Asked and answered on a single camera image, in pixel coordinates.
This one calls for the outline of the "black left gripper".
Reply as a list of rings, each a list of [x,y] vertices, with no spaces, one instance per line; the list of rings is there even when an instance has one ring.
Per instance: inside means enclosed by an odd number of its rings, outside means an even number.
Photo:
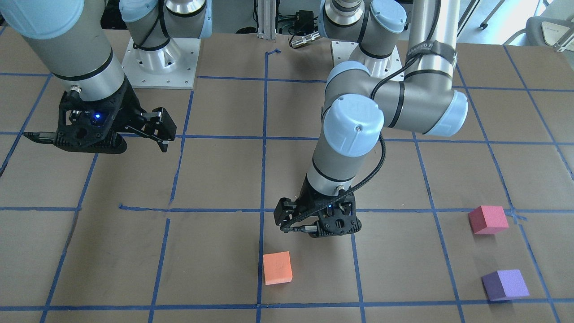
[[[309,210],[317,209],[321,205],[327,204],[324,208],[318,210],[312,215],[334,215],[335,207],[328,204],[334,196],[326,196],[321,192],[315,190],[309,183],[308,177],[305,176],[303,186],[300,190],[300,196],[296,201],[283,197],[279,199],[277,206],[274,210],[275,224],[279,226],[281,231],[287,232],[306,232],[314,233],[314,225],[303,225],[299,227],[289,227],[287,222],[293,219],[295,211],[298,215],[302,215]]]

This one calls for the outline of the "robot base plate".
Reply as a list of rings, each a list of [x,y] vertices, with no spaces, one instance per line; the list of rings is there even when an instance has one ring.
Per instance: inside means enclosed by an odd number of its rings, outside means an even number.
[[[129,41],[122,67],[133,88],[193,89],[200,39],[171,39],[162,49],[144,51]]]
[[[357,67],[359,64],[369,72],[370,76],[384,79],[402,68],[400,53],[395,46],[386,58],[373,58],[365,54],[357,42],[332,41],[331,51],[333,65],[328,80],[343,71],[344,67]]]

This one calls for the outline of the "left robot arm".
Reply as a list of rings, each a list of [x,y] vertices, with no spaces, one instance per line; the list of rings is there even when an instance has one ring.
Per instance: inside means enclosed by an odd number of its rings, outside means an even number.
[[[300,196],[281,198],[274,210],[281,231],[314,237],[360,231],[354,192],[381,169],[384,127],[450,137],[468,113],[454,90],[458,0],[415,0],[404,65],[377,74],[359,59],[331,70],[321,112],[321,133]]]

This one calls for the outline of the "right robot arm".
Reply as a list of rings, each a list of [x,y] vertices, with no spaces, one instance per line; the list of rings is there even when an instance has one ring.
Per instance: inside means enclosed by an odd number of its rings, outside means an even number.
[[[33,142],[72,153],[121,154],[123,133],[156,142],[166,152],[177,127],[165,108],[146,112],[111,43],[101,18],[106,0],[3,0],[1,14],[62,82],[55,132],[26,131]],[[213,32],[210,0],[121,0],[121,18],[132,39],[130,49],[143,80],[164,76],[174,86],[192,80],[191,52],[177,39],[205,39]]]

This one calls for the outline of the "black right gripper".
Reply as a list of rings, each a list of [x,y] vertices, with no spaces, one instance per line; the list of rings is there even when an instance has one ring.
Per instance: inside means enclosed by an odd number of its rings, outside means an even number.
[[[101,100],[101,113],[106,117],[103,121],[105,133],[122,131],[152,139],[162,153],[168,151],[169,143],[175,139],[177,126],[166,108],[145,112],[128,80],[111,96]]]

